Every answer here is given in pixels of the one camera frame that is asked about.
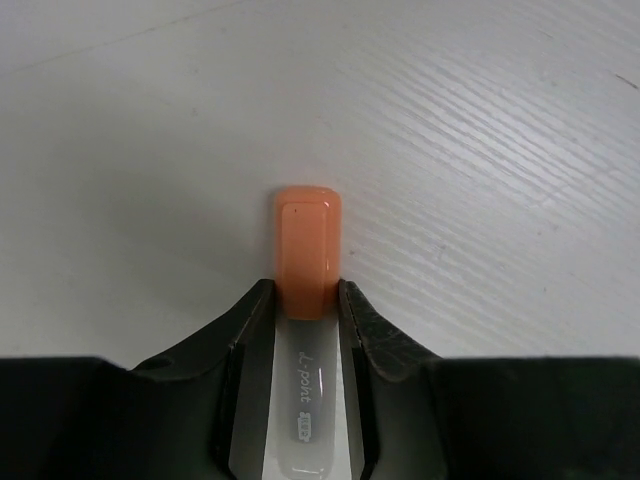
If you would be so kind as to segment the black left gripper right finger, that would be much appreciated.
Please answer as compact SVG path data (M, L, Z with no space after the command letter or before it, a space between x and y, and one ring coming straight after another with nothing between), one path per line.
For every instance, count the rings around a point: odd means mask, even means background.
M633 357L443 358L339 284L355 479L635 479Z

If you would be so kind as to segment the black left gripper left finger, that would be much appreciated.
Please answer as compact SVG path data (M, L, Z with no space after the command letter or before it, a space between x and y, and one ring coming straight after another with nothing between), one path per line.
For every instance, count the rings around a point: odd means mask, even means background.
M5 479L258 479L275 286L132 369L96 357L1 362Z

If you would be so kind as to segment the orange pastel highlighter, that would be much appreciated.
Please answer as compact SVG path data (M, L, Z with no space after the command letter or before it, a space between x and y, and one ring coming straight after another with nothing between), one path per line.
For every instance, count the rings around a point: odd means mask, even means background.
M334 458L342 201L328 187L274 198L273 453L287 479L326 479Z

